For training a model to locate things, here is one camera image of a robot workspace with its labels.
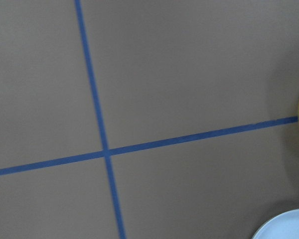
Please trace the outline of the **light blue plate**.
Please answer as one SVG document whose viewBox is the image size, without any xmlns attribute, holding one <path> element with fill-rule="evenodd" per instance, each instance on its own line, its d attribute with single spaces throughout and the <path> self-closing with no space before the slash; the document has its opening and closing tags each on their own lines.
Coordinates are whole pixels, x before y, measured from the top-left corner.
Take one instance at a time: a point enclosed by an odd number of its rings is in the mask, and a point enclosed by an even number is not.
<svg viewBox="0 0 299 239">
<path fill-rule="evenodd" d="M 252 239 L 299 239 L 299 209 L 269 219 L 257 229 Z"/>
</svg>

